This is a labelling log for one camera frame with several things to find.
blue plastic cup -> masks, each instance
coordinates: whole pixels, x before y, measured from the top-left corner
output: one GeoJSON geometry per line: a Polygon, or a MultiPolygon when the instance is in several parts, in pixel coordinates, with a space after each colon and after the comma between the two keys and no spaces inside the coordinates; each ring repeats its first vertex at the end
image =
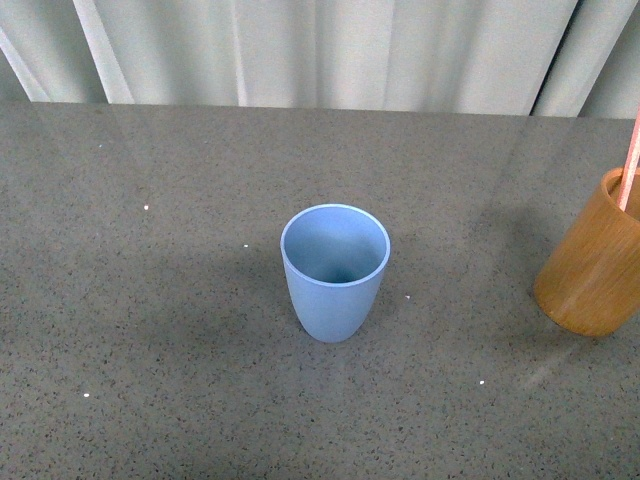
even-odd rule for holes
{"type": "Polygon", "coordinates": [[[280,249],[300,323],[316,340],[341,342],[364,322],[391,254],[372,215],[349,205],[311,207],[293,217],[280,249]]]}

curtain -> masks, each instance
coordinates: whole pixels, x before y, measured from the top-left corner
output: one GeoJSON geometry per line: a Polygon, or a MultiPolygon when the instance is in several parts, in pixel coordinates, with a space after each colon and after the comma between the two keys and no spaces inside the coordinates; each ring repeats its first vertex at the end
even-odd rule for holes
{"type": "Polygon", "coordinates": [[[3,0],[0,99],[633,118],[637,0],[3,0]]]}

gray countertop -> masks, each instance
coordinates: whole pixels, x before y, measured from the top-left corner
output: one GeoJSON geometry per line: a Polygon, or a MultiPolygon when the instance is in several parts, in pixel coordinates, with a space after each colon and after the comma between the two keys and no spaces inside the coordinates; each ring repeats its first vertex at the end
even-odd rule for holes
{"type": "Polygon", "coordinates": [[[584,338],[531,294],[631,128],[0,104],[0,478],[639,474],[639,319],[584,338]],[[278,245],[327,202],[392,240],[339,344],[278,245]]]}

wooden cup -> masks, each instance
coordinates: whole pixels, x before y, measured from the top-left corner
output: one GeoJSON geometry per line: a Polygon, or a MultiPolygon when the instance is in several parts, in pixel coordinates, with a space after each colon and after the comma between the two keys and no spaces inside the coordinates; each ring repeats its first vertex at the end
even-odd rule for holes
{"type": "Polygon", "coordinates": [[[540,308],[581,335],[608,335],[640,308],[640,188],[623,212],[621,178],[621,168],[602,177],[533,287],[540,308]]]}

pink straw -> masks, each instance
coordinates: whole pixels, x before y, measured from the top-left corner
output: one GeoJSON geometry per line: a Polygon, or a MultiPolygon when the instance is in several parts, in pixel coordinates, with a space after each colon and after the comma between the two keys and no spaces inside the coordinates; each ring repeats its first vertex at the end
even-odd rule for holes
{"type": "Polygon", "coordinates": [[[640,156],[640,136],[638,135],[638,130],[640,130],[640,106],[638,107],[638,113],[636,115],[636,124],[633,126],[633,135],[631,135],[631,144],[629,145],[627,161],[624,164],[624,170],[622,171],[620,195],[618,196],[618,207],[620,207],[622,211],[627,208],[629,194],[631,193],[631,186],[633,185],[633,179],[636,176],[636,168],[638,167],[638,156],[640,156]]]}

